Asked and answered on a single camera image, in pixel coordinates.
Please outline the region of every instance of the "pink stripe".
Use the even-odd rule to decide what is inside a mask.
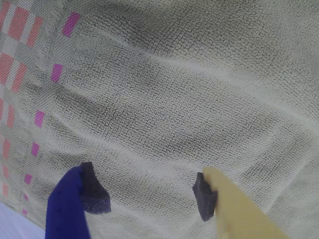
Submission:
[[[10,144],[10,141],[5,139],[4,140],[4,143],[3,143],[3,157],[5,159],[8,159],[9,158],[9,153],[10,153],[10,147],[11,147],[11,144]]]
[[[44,112],[37,111],[35,114],[35,119],[34,119],[35,125],[38,126],[39,128],[41,128],[42,123],[43,123],[43,119],[44,119]]]
[[[5,85],[14,59],[6,54],[0,56],[0,83]]]
[[[34,157],[38,156],[40,146],[37,143],[33,143],[31,153]]]
[[[15,75],[15,79],[11,89],[14,93],[18,92],[18,90],[20,89],[25,73],[26,73],[26,66],[20,63],[18,72]]]
[[[54,83],[59,82],[62,69],[63,69],[62,65],[54,64],[53,71],[51,74],[51,81],[53,81]]]
[[[4,20],[5,20],[5,16],[8,13],[9,8],[10,8],[10,3],[8,1],[5,1],[2,5],[2,9],[0,11],[0,30],[2,29]]]
[[[26,45],[28,47],[33,47],[34,46],[36,37],[39,34],[39,30],[41,28],[42,23],[43,23],[43,19],[41,17],[37,16],[35,18],[34,24],[32,26],[32,29],[31,29],[31,32],[30,32],[30,35],[29,35],[29,38],[28,38],[28,42],[26,43]]]
[[[2,169],[3,169],[3,175],[5,178],[9,177],[9,170],[7,167],[5,167],[4,165],[2,165]]]
[[[8,126],[9,128],[12,128],[13,122],[14,122],[14,108],[13,106],[9,106],[9,113],[8,113],[8,119],[6,121],[6,126]]]
[[[8,196],[9,187],[8,187],[7,184],[3,184],[3,186],[2,186],[2,192],[3,192],[3,195],[5,195],[6,197]]]
[[[23,195],[23,198],[26,200],[26,201],[29,201],[29,197],[24,193]]]
[[[14,16],[11,21],[9,32],[8,32],[8,35],[10,37],[18,41],[20,40],[20,37],[22,35],[28,16],[29,16],[29,11],[19,6],[15,9]]]
[[[75,27],[77,21],[80,19],[81,15],[73,12],[71,13],[71,15],[69,16],[68,20],[66,21],[63,30],[62,30],[62,34],[67,36],[67,37],[71,37],[71,33],[73,31],[73,28]]]
[[[31,179],[32,179],[32,176],[30,174],[26,174],[25,177],[24,177],[24,182],[26,184],[30,184],[31,183]]]

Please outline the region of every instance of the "checkered pattern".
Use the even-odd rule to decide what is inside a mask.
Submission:
[[[11,101],[16,99],[17,94],[27,75],[26,62],[21,61],[21,55],[29,56],[29,49],[36,45],[43,18],[31,12],[35,0],[19,0],[18,2],[5,1],[0,9],[0,122],[10,131],[14,127],[15,109]],[[15,190],[10,186],[10,149],[11,142],[0,134],[0,157],[2,162],[3,178],[0,177],[0,194],[8,200],[14,197]],[[39,145],[34,143],[32,155],[37,156]],[[32,176],[27,175],[24,179],[27,184],[31,183]],[[23,193],[22,200],[28,201],[28,196]],[[27,215],[26,209],[20,209],[23,215]]]
[[[0,11],[0,31],[5,34],[0,53],[0,84],[14,93],[19,91],[27,72],[27,67],[15,60],[18,44],[33,47],[43,23],[41,17],[29,12],[32,2],[21,0],[13,5],[5,1]]]
[[[0,12],[0,30],[11,38],[33,47],[42,18],[29,12],[32,1],[20,1],[18,6],[4,2]]]

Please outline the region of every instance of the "towel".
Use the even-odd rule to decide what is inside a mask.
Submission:
[[[292,239],[319,235],[317,0],[0,1],[0,200],[45,228],[90,161],[93,239],[216,239],[217,167]]]

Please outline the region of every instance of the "cloth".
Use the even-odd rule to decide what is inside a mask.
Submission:
[[[3,203],[44,228],[91,161],[112,198],[86,215],[93,239],[215,239],[192,191],[214,166],[290,238],[318,238],[316,0],[0,3]]]

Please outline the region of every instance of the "fabric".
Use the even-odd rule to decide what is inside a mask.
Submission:
[[[0,7],[6,205],[44,228],[58,181],[91,161],[112,198],[86,215],[92,238],[215,239],[192,191],[214,166],[290,238],[318,238],[318,1]]]

